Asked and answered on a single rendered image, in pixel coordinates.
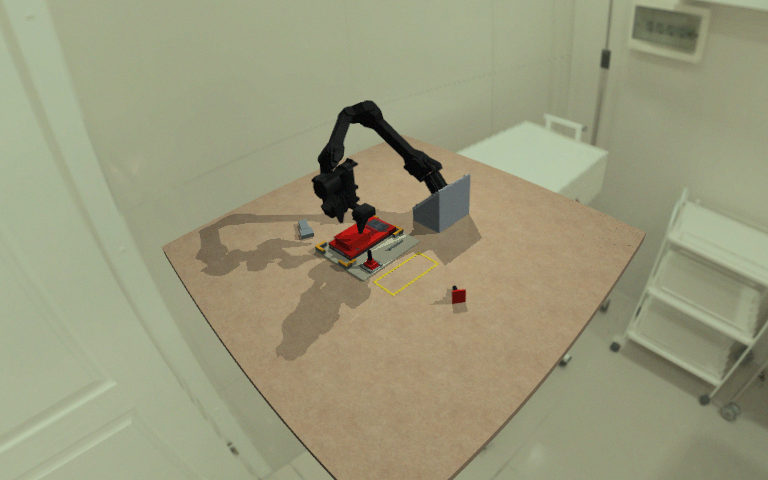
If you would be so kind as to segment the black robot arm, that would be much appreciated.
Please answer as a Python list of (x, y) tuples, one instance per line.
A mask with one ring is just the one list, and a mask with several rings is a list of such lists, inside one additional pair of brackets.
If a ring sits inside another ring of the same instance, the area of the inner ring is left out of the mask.
[[(428, 156), (425, 152), (413, 149), (384, 120), (382, 112), (375, 105), (375, 102), (365, 100), (341, 110), (337, 116), (329, 142), (318, 156), (321, 174), (311, 180), (314, 183), (314, 193), (322, 200), (334, 194), (333, 197), (321, 205), (326, 215), (334, 218), (342, 213), (343, 210), (349, 209), (345, 197), (341, 194), (338, 196), (337, 191), (354, 185), (354, 167), (358, 163), (353, 159), (347, 158), (344, 163), (339, 166), (337, 165), (344, 156), (343, 141), (350, 123), (360, 123), (362, 126), (369, 127), (380, 135), (404, 159), (404, 168), (410, 175), (413, 175), (419, 182), (424, 181), (432, 195), (437, 190), (449, 185), (439, 172), (442, 170), (441, 163)], [(335, 170), (332, 171), (334, 168)]]

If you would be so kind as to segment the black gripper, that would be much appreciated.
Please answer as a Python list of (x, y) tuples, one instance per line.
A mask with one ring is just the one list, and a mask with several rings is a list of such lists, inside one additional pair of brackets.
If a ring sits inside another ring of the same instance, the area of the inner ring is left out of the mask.
[[(352, 209), (352, 217), (354, 221), (356, 221), (357, 228), (359, 234), (363, 233), (363, 230), (365, 228), (365, 225), (369, 218), (376, 215), (375, 207), (363, 203), (361, 205), (357, 204), (356, 202), (359, 201), (359, 197), (356, 196), (356, 190), (358, 189), (358, 186), (354, 185), (349, 188), (341, 188), (339, 191), (337, 191), (338, 196), (343, 195), (348, 203), (348, 207)], [(339, 223), (343, 223), (344, 218), (344, 210), (342, 213), (340, 213), (338, 216), (336, 216)]]

